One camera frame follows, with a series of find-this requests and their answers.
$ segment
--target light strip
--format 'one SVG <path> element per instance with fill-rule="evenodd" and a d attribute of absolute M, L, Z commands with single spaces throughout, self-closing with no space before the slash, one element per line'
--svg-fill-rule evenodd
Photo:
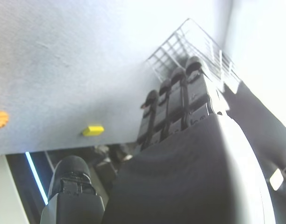
<path fill-rule="evenodd" d="M 44 203 L 45 203 L 45 205 L 47 205 L 48 204 L 48 198 L 47 198 L 47 196 L 46 196 L 46 194 L 45 194 L 45 192 L 43 190 L 43 186 L 42 186 L 41 181 L 39 179 L 38 173 L 37 173 L 37 171 L 35 169 L 35 166 L 34 166 L 34 163 L 32 161 L 31 155 L 30 155 L 29 152 L 26 152 L 25 154 L 26 154 L 26 157 L 28 159 L 28 162 L 29 162 L 29 165 L 31 167 L 31 170 L 32 170 L 33 176 L 35 178 L 35 181 L 37 183 L 37 186 L 39 188 L 39 191 L 41 193 L 41 196 L 42 196 L 42 198 L 44 200 Z"/>

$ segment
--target back of robotic hand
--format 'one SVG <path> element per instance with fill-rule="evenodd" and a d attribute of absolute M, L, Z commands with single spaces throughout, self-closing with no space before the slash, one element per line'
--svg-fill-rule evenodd
<path fill-rule="evenodd" d="M 148 94 L 105 212 L 88 169 L 60 162 L 41 224 L 275 224 L 258 161 L 210 76 L 192 57 Z"/>

